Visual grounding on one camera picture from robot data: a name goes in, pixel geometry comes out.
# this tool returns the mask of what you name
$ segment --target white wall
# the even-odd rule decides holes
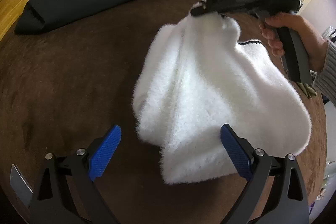
[[[336,0],[311,0],[300,14],[320,33],[329,26],[336,28]]]

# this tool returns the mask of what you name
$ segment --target brown table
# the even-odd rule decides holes
[[[131,110],[133,88],[158,29],[179,22],[197,1],[136,0],[45,34],[16,35],[14,25],[6,33],[0,43],[0,185],[26,220],[29,210],[9,185],[11,164],[34,187],[46,153],[62,156],[87,147],[115,123],[122,128],[122,141],[95,183],[122,224],[220,223],[245,180],[230,175],[165,185],[160,149],[138,140]],[[240,40],[262,40],[255,18],[232,16],[242,28]],[[280,60],[272,60],[281,67]],[[298,161],[312,203],[324,174],[325,113],[320,94],[311,100],[301,97],[311,116],[312,136]],[[78,194],[73,195],[85,216]]]

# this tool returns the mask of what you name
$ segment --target gray sleeve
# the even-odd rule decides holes
[[[317,73],[313,88],[322,92],[336,106],[336,46],[329,41],[324,68]]]

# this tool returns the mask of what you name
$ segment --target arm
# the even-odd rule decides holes
[[[336,46],[328,42],[323,70],[317,73],[313,88],[322,92],[336,106]]]
[[[266,24],[272,27],[288,27],[296,30],[307,50],[310,69],[317,72],[313,87],[327,96],[336,106],[336,46],[323,39],[319,32],[303,17],[278,13],[267,18]],[[283,44],[276,39],[275,33],[260,24],[262,35],[267,39],[275,56],[285,52]]]

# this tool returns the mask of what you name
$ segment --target blue gripper pad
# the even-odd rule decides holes
[[[92,181],[101,177],[121,140],[121,129],[114,126],[90,158],[88,175]]]
[[[245,153],[239,142],[236,134],[231,128],[223,125],[220,129],[220,140],[227,151],[233,165],[235,166],[240,177],[250,181],[252,178],[251,160]]]

